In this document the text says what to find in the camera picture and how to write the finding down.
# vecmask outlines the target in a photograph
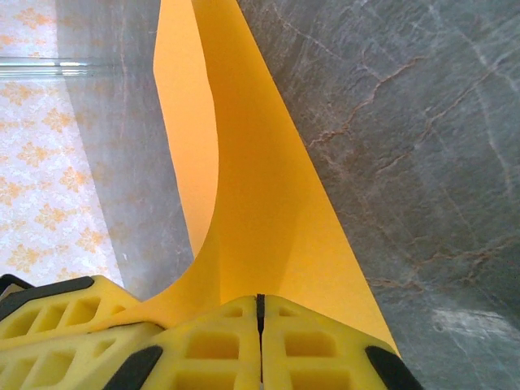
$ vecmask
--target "black rubber tip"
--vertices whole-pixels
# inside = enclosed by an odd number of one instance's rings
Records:
[[[6,291],[6,288],[11,286],[12,284],[16,284],[17,286],[20,286],[24,290],[34,287],[32,284],[14,276],[14,275],[5,274],[5,275],[0,276],[0,294],[2,294],[4,291]]]
[[[147,347],[130,355],[103,390],[139,390],[163,354],[158,345]]]
[[[424,390],[396,354],[375,346],[366,347],[365,352],[388,390]]]
[[[83,276],[82,278],[65,280],[64,282],[52,283],[41,287],[33,287],[27,290],[13,292],[3,301],[0,301],[0,321],[33,299],[52,297],[53,295],[83,290],[93,284],[94,279],[90,276]]]

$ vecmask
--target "square opening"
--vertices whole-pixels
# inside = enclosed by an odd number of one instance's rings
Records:
[[[287,356],[331,358],[336,356],[336,342],[321,331],[291,331],[285,334]]]
[[[236,373],[181,371],[171,390],[233,390]]]
[[[51,329],[55,329],[59,324],[59,320],[62,319],[66,308],[67,304],[53,305],[49,307],[45,313],[45,317],[38,325],[37,332],[50,331]]]
[[[25,336],[31,329],[34,320],[40,313],[40,310],[30,310],[27,313],[22,313],[18,318],[13,319],[11,325],[6,329],[3,334],[4,339],[11,339],[13,337]]]
[[[292,390],[351,390],[349,373],[339,370],[291,372]]]
[[[242,317],[242,315],[244,315],[244,311],[241,307],[232,307],[224,313],[224,317],[229,318]]]
[[[97,343],[94,349],[94,357],[101,356],[107,349],[109,349],[115,343],[115,339],[103,340]]]
[[[3,388],[21,388],[34,366],[36,358],[22,359],[15,363],[15,367],[9,373]]]
[[[45,356],[45,361],[36,373],[32,385],[37,387],[59,384],[65,378],[72,360],[74,360],[74,351],[49,353]]]
[[[191,336],[186,357],[190,359],[238,359],[240,340],[233,333],[198,332]]]
[[[98,297],[80,299],[74,305],[68,318],[67,325],[78,325],[91,321],[98,312],[101,299]]]
[[[286,307],[280,307],[278,310],[278,315],[280,317],[296,317],[296,313]]]

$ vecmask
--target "gray marble wall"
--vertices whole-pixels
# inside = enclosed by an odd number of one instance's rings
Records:
[[[67,89],[125,288],[160,293],[193,260],[152,74],[160,1],[56,0]]]
[[[239,0],[426,388],[520,388],[520,2]]]

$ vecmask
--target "orange paper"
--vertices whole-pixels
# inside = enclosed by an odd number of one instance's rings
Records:
[[[97,328],[172,327],[265,293],[395,348],[235,1],[163,0],[154,74],[196,259]]]

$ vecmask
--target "floral wallpaper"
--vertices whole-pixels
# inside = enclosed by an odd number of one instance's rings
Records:
[[[57,57],[54,1],[7,0],[2,58]],[[121,275],[62,77],[0,74],[0,274],[40,285]]]

